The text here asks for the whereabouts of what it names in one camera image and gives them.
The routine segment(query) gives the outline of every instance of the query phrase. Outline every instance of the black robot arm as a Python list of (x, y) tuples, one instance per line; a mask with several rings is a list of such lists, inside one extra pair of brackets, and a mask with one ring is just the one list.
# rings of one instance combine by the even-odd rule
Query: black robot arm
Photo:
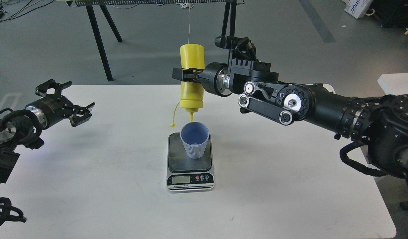
[[(353, 142), (340, 158), (359, 172), (404, 178), (408, 184), (408, 94), (383, 97), (344, 97), (321, 83), (283, 83), (270, 63), (256, 58), (248, 38), (221, 36), (217, 47), (229, 50), (228, 63), (210, 63), (205, 69), (173, 69), (173, 78), (201, 83), (212, 94), (238, 94), (242, 113), (254, 112), (282, 125), (308, 121)], [(369, 162), (381, 171), (351, 160), (347, 153), (368, 145)]]
[[(61, 94), (63, 89), (71, 86), (71, 83), (69, 81), (60, 84), (48, 80), (36, 88), (36, 94), (42, 98), (28, 104), (24, 110), (0, 111), (0, 115), (10, 112), (0, 119), (0, 184), (7, 182), (17, 163), (19, 153), (14, 153), (14, 150), (18, 145), (38, 149), (44, 144), (40, 138), (42, 130), (65, 118), (70, 120), (73, 127), (90, 119), (92, 116), (90, 111), (95, 103), (86, 107), (77, 106)], [(55, 90), (54, 94), (47, 93), (51, 88)], [(0, 226), (5, 221), (26, 222), (26, 220), (22, 211), (12, 206), (9, 198), (0, 198)]]

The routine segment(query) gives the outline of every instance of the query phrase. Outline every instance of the blue plastic cup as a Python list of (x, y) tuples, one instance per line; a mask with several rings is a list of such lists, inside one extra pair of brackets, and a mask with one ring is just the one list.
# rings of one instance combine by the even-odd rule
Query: blue plastic cup
[(204, 155), (209, 136), (208, 128), (200, 122), (187, 123), (180, 130), (186, 154), (192, 159), (199, 159)]

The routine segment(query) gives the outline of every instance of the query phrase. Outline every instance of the white table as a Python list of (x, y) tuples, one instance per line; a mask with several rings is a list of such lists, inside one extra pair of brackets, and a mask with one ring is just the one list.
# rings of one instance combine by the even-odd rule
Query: white table
[(377, 81), (386, 94), (408, 94), (408, 73), (382, 74)]
[[(216, 186), (166, 189), (167, 139), (180, 86), (71, 86), (73, 103), (96, 102), (90, 121), (43, 131), (45, 145), (17, 148), (0, 197), (28, 217), (0, 238), (391, 238), (396, 230), (370, 176), (341, 162), (349, 143), (307, 122), (281, 126), (239, 112), (237, 97), (204, 96), (195, 113), (210, 130)], [(360, 150), (351, 158), (365, 163)]]

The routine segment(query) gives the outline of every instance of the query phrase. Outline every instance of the digital kitchen scale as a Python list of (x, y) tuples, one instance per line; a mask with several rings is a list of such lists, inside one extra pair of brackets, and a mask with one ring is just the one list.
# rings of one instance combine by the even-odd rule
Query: digital kitchen scale
[(210, 191), (214, 187), (213, 154), (209, 136), (204, 155), (190, 158), (180, 133), (169, 136), (167, 155), (167, 188), (174, 193)]

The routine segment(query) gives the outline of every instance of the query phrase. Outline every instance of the yellow squeeze bottle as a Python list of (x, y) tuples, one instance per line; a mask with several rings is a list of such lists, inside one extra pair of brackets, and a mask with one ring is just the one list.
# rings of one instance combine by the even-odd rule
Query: yellow squeeze bottle
[[(183, 69), (204, 69), (204, 47), (198, 44), (186, 44), (180, 47), (180, 59)], [(203, 107), (204, 89), (200, 83), (182, 82), (180, 88), (180, 107), (189, 112), (192, 122), (194, 112)]]

